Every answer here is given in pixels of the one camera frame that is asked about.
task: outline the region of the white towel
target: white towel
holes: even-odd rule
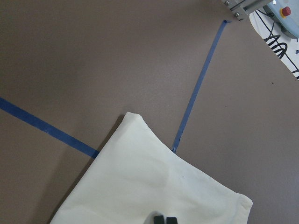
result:
[[[245,224],[251,206],[128,112],[51,224],[143,224],[153,211],[178,224]]]

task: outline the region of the red button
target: red button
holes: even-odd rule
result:
[[[283,8],[283,9],[281,10],[281,12],[282,12],[282,15],[284,15],[284,16],[288,16],[288,15],[291,14],[291,9],[287,6],[287,7]]]

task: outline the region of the blue painter's tape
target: blue painter's tape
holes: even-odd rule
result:
[[[79,150],[80,152],[85,153],[86,155],[92,158],[96,158],[97,155],[99,154],[99,151],[91,148],[90,146],[75,139],[74,137],[71,137],[70,135],[64,133],[63,131],[60,131],[54,126],[48,124],[47,122],[40,120],[36,116],[24,111],[23,109],[9,103],[7,100],[3,98],[0,98],[0,109],[6,111],[7,113],[10,113],[11,115],[15,116],[16,118],[22,121],[25,121],[26,123],[32,125],[33,127],[36,127],[43,132],[46,132],[52,137]]]
[[[206,57],[206,61],[205,61],[205,63],[204,63],[204,66],[203,66],[203,68],[202,68],[202,70],[201,70],[201,72],[200,72],[199,78],[198,78],[198,80],[197,80],[197,82],[196,82],[196,85],[195,85],[195,87],[194,87],[193,93],[192,93],[192,95],[191,95],[191,97],[190,97],[190,100],[189,100],[188,106],[187,106],[187,108],[186,108],[186,111],[185,111],[185,113],[184,113],[183,119],[182,119],[181,124],[180,124],[180,126],[179,126],[179,128],[178,128],[178,132],[177,132],[176,138],[174,139],[174,142],[173,142],[173,145],[172,145],[172,148],[171,148],[171,150],[172,150],[174,153],[176,153],[176,150],[177,150],[177,148],[178,148],[178,145],[179,145],[179,142],[180,142],[180,140],[181,140],[183,131],[184,131],[185,127],[186,127],[186,124],[187,124],[187,121],[188,121],[188,119],[189,119],[191,110],[192,110],[192,108],[193,108],[195,99],[196,99],[196,97],[197,97],[197,95],[198,95],[198,92],[199,92],[199,89],[200,89],[200,87],[201,87],[202,81],[204,80],[204,77],[205,77],[205,75],[206,75],[206,71],[207,71],[207,69],[208,69],[208,67],[209,67],[209,64],[210,64],[210,62],[211,62],[211,59],[212,59],[213,54],[214,54],[214,52],[215,52],[217,43],[218,43],[218,41],[219,41],[219,39],[220,39],[220,37],[221,37],[221,34],[222,34],[222,32],[223,32],[225,26],[226,26],[228,23],[230,23],[230,22],[231,22],[231,21],[224,20],[224,21],[222,22],[222,24],[220,25],[220,27],[219,27],[219,29],[218,29],[218,32],[217,32],[217,34],[216,34],[216,36],[215,36],[215,38],[214,38],[214,41],[213,41],[212,46],[211,46],[211,48],[210,48],[210,51],[209,51],[209,53],[208,53],[208,55],[207,55],[207,57]]]

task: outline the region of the emergency stop button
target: emergency stop button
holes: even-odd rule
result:
[[[290,7],[284,7],[284,8],[282,8],[281,10],[280,10],[280,15],[281,15],[281,17],[282,18],[285,18],[285,17],[287,17],[288,15],[290,15],[291,14],[291,9],[290,9]]]

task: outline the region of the black cable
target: black cable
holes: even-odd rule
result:
[[[266,13],[263,13],[261,10],[259,10],[258,9],[258,11],[261,13],[261,14],[264,14],[264,15],[266,15],[266,16],[268,16],[268,17],[270,17],[271,18],[271,16],[269,16],[268,14],[266,14]]]
[[[271,37],[271,35],[273,35],[272,32],[273,32],[273,29],[274,29],[274,24],[275,24],[275,21],[273,20],[273,25],[272,25],[269,37]]]
[[[298,70],[297,66],[294,64],[294,62],[289,58],[289,56],[287,54],[285,54],[285,56],[289,59],[289,61],[294,65],[295,69]]]
[[[271,32],[271,30],[267,27],[266,23],[263,21],[263,19],[261,18],[261,16],[259,15],[259,13],[257,13],[257,11],[256,11],[256,14],[261,19],[262,23],[265,25],[265,27],[268,29],[268,31]]]

